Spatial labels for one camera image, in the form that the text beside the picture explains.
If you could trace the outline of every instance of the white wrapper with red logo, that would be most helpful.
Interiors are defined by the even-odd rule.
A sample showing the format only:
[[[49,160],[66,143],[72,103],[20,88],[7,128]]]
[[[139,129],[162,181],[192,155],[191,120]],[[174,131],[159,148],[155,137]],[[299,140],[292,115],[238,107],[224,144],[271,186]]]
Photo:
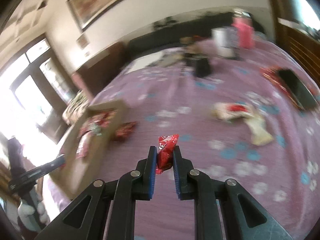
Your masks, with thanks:
[[[234,109],[237,108],[242,109],[242,111],[235,111]],[[254,108],[252,105],[236,103],[215,103],[212,108],[212,114],[218,119],[225,121],[239,117],[253,117],[253,111]]]
[[[266,130],[266,121],[257,111],[253,117],[245,118],[244,122],[251,130],[251,143],[257,146],[266,145],[274,140],[273,136]]]

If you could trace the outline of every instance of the open box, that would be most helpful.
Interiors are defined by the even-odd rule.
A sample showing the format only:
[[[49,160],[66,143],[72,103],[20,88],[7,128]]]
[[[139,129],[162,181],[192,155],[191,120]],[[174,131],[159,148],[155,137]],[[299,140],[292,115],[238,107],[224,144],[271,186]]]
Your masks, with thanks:
[[[108,127],[103,128],[101,135],[93,136],[88,154],[84,158],[76,158],[79,140],[77,138],[83,123],[91,116],[100,112],[117,110]],[[95,106],[89,106],[79,120],[70,128],[61,147],[65,155],[66,164],[50,173],[52,180],[70,198],[78,196],[98,175],[102,158],[106,153],[108,143],[128,111],[127,105],[122,100],[114,100]]]

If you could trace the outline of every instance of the black headboard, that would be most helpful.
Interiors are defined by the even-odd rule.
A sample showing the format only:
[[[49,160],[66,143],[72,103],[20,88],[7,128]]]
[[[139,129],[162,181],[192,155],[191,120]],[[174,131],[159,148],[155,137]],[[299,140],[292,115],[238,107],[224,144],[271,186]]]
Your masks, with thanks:
[[[133,59],[151,53],[152,51],[178,47],[180,46],[179,40],[181,37],[192,37],[194,35],[206,38],[211,37],[211,29],[230,26],[233,22],[233,15],[233,12],[227,12],[204,16],[140,36],[129,42],[128,50],[130,56]],[[256,31],[265,33],[262,25],[258,23],[254,17],[252,17],[252,24]]]

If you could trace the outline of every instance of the phone screen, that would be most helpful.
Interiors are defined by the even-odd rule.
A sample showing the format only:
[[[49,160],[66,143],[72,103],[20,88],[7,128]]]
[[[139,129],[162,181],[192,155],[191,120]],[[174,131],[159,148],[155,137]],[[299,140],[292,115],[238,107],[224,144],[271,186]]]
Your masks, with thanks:
[[[290,89],[290,92],[292,93],[293,98],[297,101],[297,104],[302,106],[303,109],[310,109],[318,105],[311,92],[292,70],[279,70],[278,74]]]

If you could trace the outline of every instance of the bed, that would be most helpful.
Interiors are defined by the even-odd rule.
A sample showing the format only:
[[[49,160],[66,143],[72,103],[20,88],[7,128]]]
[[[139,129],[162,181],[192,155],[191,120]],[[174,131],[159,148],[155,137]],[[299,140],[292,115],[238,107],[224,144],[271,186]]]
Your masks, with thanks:
[[[113,143],[106,150],[98,178],[118,179],[147,156],[151,145],[158,145],[158,136],[179,133],[182,156],[195,168],[213,179],[236,179],[294,239],[304,239],[320,217],[320,109],[296,109],[262,77],[260,68],[291,68],[320,95],[317,85],[271,42],[257,38],[255,49],[240,50],[240,61],[215,57],[211,39],[199,45],[210,57],[210,76],[195,78],[182,62],[139,69],[133,61],[91,102],[122,98],[131,108],[123,121],[139,122],[126,142]],[[130,72],[132,66],[137,70]],[[252,145],[244,122],[225,123],[210,115],[216,102],[254,105],[275,140]],[[69,200],[50,182],[49,188],[62,210]],[[135,235],[137,240],[194,239],[193,202],[178,200],[172,170],[156,176],[152,201],[137,202]]]

